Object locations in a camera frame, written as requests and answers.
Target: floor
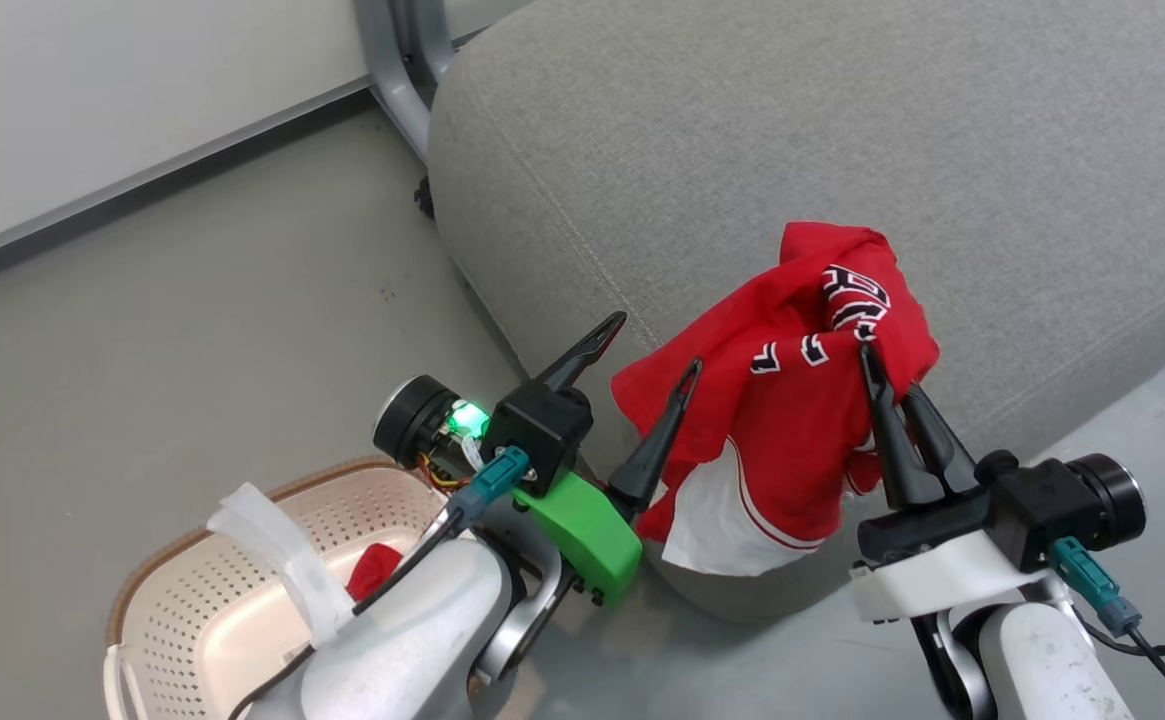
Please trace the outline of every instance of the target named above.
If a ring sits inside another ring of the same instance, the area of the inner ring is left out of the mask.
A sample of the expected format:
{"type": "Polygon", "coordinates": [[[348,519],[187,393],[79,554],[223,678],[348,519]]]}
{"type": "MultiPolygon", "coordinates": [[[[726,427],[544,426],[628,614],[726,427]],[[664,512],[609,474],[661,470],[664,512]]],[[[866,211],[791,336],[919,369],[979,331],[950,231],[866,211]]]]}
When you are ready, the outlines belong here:
{"type": "MultiPolygon", "coordinates": [[[[243,480],[373,452],[377,407],[426,372],[489,402],[503,348],[414,210],[422,175],[376,114],[231,169],[0,273],[0,720],[105,717],[103,629],[148,555],[243,480]]],[[[1165,370],[1059,443],[1139,475],[1150,528],[1103,555],[1165,642],[1165,370]]],[[[1138,717],[1145,661],[1108,657],[1138,717]]],[[[939,717],[902,624],[843,593],[720,624],[643,578],[570,598],[501,717],[939,717]]]]}

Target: white tape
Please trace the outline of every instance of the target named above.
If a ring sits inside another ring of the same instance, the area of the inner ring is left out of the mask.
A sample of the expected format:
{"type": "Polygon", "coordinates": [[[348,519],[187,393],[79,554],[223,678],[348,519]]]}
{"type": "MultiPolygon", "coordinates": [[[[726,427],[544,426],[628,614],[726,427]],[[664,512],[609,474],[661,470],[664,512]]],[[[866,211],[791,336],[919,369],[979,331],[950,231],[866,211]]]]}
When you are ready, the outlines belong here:
{"type": "Polygon", "coordinates": [[[463,454],[467,456],[467,463],[476,473],[485,466],[485,459],[480,456],[480,442],[476,438],[463,436],[463,454]]]}
{"type": "Polygon", "coordinates": [[[338,637],[338,630],[352,619],[352,597],[316,556],[306,530],[252,483],[223,497],[223,508],[209,518],[209,529],[234,539],[245,552],[280,574],[311,629],[312,647],[338,637]]]}

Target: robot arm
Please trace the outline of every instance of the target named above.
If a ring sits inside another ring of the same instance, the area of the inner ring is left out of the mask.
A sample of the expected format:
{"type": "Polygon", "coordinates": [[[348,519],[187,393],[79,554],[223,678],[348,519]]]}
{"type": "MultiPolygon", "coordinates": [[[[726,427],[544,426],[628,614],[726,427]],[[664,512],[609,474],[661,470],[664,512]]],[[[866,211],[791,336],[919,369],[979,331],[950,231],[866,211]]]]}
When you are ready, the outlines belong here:
{"type": "Polygon", "coordinates": [[[1136,633],[1141,614],[1089,556],[1145,528],[1129,471],[1106,456],[1022,468],[1007,451],[974,464],[919,387],[898,415],[870,345],[862,375],[892,511],[857,525],[866,558],[852,571],[857,614],[910,621],[958,720],[1131,717],[1066,588],[1114,634],[1136,633]],[[1025,602],[983,607],[952,628],[953,607],[1014,590],[1025,602]]]}
{"type": "Polygon", "coordinates": [[[428,375],[396,389],[373,443],[405,468],[426,463],[428,471],[471,483],[450,496],[414,551],[419,557],[402,562],[398,584],[268,689],[250,717],[471,717],[469,679],[508,679],[570,588],[589,590],[596,605],[626,594],[641,553],[629,523],[649,507],[701,361],[670,393],[652,432],[595,487],[573,471],[592,424],[589,402],[573,382],[624,320],[610,315],[490,415],[428,375]],[[443,542],[463,530],[468,539],[443,542]]]}

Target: laundry basket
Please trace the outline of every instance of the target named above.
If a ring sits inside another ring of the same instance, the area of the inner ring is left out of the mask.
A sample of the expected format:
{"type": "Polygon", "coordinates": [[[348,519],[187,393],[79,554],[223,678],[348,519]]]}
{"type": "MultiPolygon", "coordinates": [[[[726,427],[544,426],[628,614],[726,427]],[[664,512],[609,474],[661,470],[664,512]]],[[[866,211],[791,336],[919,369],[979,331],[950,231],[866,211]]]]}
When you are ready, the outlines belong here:
{"type": "MultiPolygon", "coordinates": [[[[372,543],[411,548],[445,502],[381,456],[308,475],[270,497],[308,529],[341,583],[372,543]]],[[[143,562],[111,610],[103,664],[108,715],[225,719],[310,638],[271,571],[231,538],[192,532],[143,562]]]]}

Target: green 3d-printed part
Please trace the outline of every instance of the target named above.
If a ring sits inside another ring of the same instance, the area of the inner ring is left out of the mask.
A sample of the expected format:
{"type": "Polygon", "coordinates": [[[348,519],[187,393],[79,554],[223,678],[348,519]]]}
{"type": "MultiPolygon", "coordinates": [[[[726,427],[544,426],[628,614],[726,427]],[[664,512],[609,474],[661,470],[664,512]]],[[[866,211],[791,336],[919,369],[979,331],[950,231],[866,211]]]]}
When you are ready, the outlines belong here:
{"type": "Polygon", "coordinates": [[[626,597],[640,569],[640,538],[600,488],[567,473],[551,483],[544,497],[520,488],[511,494],[530,507],[537,524],[588,588],[602,592],[606,603],[626,597]]]}
{"type": "Polygon", "coordinates": [[[473,438],[483,437],[487,428],[489,428],[489,415],[478,409],[473,402],[459,401],[449,415],[450,430],[460,429],[464,435],[469,435],[473,438]]]}

